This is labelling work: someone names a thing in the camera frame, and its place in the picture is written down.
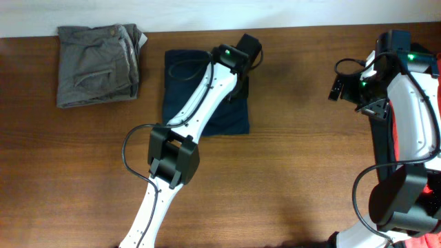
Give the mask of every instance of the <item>white wall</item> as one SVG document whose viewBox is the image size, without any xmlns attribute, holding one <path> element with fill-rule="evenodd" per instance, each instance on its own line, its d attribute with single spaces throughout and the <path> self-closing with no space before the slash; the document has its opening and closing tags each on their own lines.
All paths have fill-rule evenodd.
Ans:
<svg viewBox="0 0 441 248">
<path fill-rule="evenodd" d="M 60 25 L 136 23 L 144 32 L 441 21 L 441 0 L 0 0 L 0 37 Z"/>
</svg>

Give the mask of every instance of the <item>robotic arm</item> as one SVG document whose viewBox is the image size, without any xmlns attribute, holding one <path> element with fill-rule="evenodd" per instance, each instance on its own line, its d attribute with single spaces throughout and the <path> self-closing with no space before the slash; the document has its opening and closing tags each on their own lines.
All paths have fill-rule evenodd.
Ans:
<svg viewBox="0 0 441 248">
<path fill-rule="evenodd" d="M 153 125 L 148 152 L 149 180 L 153 185 L 147 187 L 120 248 L 154 247 L 173 198 L 191 181 L 198 168 L 198 142 L 205 125 L 222 101 L 248 96 L 247 74 L 261 50 L 258 40 L 248 34 L 243 35 L 236 47 L 214 48 L 201 83 L 183 109 L 165 127 Z"/>
<path fill-rule="evenodd" d="M 365 64 L 352 59 L 339 63 L 342 61 Z M 408 32 L 391 30 L 377 40 L 376 51 L 368 57 L 363 71 L 343 74 L 337 70 L 339 63 L 329 99 L 337 101 L 341 95 L 372 121 L 389 120 L 387 124 L 391 125 L 393 115 L 400 160 L 374 165 L 357 177 L 353 203 L 360 222 L 337 234 L 335 247 L 387 247 L 393 242 L 440 232 L 441 120 L 435 58 L 412 51 Z M 377 137 L 374 147 L 381 143 L 383 147 L 384 143 L 393 147 L 387 135 L 378 138 L 374 129 L 372 132 Z M 387 167 L 392 170 L 374 187 L 369 215 L 361 218 L 355 201 L 358 181 L 373 169 L 384 174 Z"/>
</svg>

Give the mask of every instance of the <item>gray cloth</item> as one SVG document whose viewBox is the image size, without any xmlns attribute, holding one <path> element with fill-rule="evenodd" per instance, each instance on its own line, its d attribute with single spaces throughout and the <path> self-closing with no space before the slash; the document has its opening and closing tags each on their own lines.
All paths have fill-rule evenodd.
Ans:
<svg viewBox="0 0 441 248">
<path fill-rule="evenodd" d="M 61 41 L 57 107 L 137 98 L 139 53 L 146 38 L 136 25 L 58 27 Z"/>
</svg>

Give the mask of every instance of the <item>navy blue garment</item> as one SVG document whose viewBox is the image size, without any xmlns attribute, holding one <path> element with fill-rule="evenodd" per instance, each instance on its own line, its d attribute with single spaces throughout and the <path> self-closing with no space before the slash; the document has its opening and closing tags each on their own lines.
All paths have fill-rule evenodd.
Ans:
<svg viewBox="0 0 441 248">
<path fill-rule="evenodd" d="M 202 81 L 205 68 L 188 81 L 179 81 L 169 76 L 171 65 L 188 59 L 207 59 L 207 53 L 199 50 L 170 50 L 165 53 L 165 94 L 163 102 L 163 123 L 172 119 L 184 107 L 194 90 Z M 208 62 L 182 63 L 173 70 L 176 78 L 187 78 Z M 202 136 L 219 134 L 249 134 L 247 99 L 237 99 L 231 103 L 222 102 L 205 126 Z"/>
</svg>

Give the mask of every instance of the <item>table surface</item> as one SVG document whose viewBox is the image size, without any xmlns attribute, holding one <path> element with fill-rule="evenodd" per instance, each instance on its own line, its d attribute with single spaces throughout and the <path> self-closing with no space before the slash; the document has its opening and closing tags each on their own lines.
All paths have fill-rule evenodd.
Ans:
<svg viewBox="0 0 441 248">
<path fill-rule="evenodd" d="M 157 247 L 276 247 L 326 240 L 356 221 L 351 187 L 374 163 L 369 122 L 354 105 L 327 100 L 337 60 L 366 58 L 378 35 L 410 30 L 441 51 L 441 23 L 147 34 L 135 101 L 55 107 L 59 40 L 0 39 L 0 243 L 2 247 L 114 247 L 125 237 L 146 183 L 121 162 L 125 134 L 161 120 L 164 52 L 263 45 L 250 73 L 251 134 L 202 138 L 201 163 L 174 199 Z M 149 130 L 127 147 L 147 173 Z M 359 203 L 376 183 L 361 182 Z"/>
</svg>

